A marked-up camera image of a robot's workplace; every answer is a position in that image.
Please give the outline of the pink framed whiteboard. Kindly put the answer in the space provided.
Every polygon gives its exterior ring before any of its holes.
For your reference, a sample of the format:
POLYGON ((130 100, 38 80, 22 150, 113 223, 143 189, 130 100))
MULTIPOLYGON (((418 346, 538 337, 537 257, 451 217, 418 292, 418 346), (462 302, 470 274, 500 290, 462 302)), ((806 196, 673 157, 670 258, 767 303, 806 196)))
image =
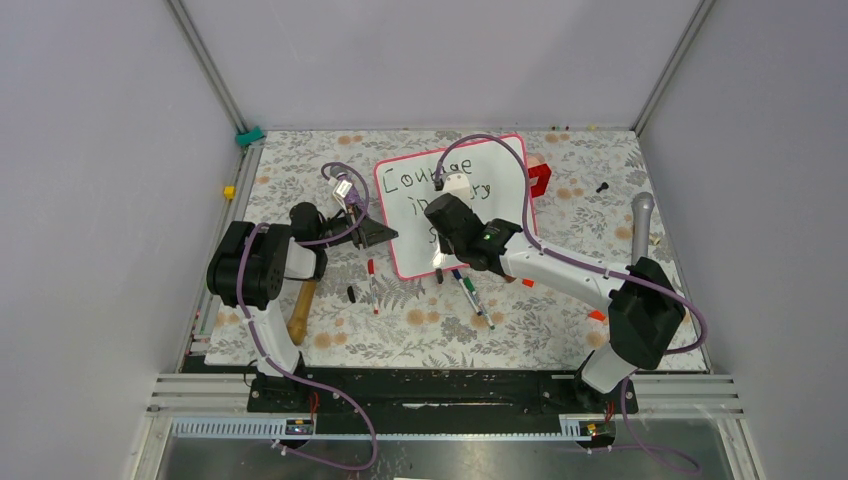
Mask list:
MULTIPOLYGON (((440 193, 433 176, 441 149, 383 160, 374 178, 384 224, 398 232, 390 241, 397 275, 411 280, 435 272, 433 258, 437 233, 425 218, 427 205, 440 193)), ((500 218, 521 225, 524 180, 511 153, 488 140, 468 142, 453 149, 442 167, 464 174, 470 181, 470 206, 484 223, 500 218)))

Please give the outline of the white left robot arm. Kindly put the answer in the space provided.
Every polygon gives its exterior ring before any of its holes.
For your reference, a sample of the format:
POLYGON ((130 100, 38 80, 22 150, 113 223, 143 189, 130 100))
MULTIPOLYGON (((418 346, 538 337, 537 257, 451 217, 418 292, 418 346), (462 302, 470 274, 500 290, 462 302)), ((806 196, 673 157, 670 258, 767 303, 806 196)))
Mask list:
POLYGON ((366 249, 398 237, 355 204, 327 218, 314 204, 301 202, 289 211, 287 224, 233 221, 226 228, 207 268, 207 288, 242 313, 257 370, 278 377, 271 395, 285 410, 309 401, 311 387, 296 375, 303 365, 297 343, 326 271, 327 249, 346 243, 366 249))

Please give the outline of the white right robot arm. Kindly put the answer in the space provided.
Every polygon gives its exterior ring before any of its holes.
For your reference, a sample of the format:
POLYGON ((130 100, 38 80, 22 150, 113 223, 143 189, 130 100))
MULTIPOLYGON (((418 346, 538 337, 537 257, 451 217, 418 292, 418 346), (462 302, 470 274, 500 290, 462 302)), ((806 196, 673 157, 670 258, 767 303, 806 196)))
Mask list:
POLYGON ((524 225, 500 218, 483 222, 459 197, 445 193, 425 217, 442 247, 478 271, 532 280, 601 311, 609 339, 578 369, 575 402, 597 412, 619 383, 637 370, 654 370, 686 315, 662 267, 642 257, 634 265, 605 264, 547 246, 524 225))

